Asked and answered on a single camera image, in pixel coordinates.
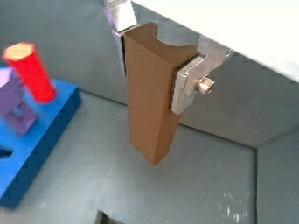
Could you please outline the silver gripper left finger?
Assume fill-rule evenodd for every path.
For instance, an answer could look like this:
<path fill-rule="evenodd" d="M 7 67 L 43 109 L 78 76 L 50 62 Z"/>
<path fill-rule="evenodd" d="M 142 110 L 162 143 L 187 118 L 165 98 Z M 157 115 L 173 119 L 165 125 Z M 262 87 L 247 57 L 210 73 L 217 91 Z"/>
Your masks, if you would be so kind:
<path fill-rule="evenodd" d="M 102 5 L 117 41 L 122 73 L 127 75 L 125 34 L 138 27 L 133 2 L 131 0 L 102 0 Z"/>

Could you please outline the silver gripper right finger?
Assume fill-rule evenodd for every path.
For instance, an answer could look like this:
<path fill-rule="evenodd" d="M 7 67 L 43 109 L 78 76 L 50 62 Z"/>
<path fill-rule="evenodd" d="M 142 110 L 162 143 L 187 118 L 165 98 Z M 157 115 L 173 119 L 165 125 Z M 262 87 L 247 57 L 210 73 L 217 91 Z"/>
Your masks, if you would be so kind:
<path fill-rule="evenodd" d="M 179 115 L 193 104 L 197 93 L 207 95 L 215 85 L 209 78 L 214 71 L 230 58 L 234 51 L 206 36 L 201 35 L 198 53 L 186 66 L 175 74 L 171 111 Z"/>

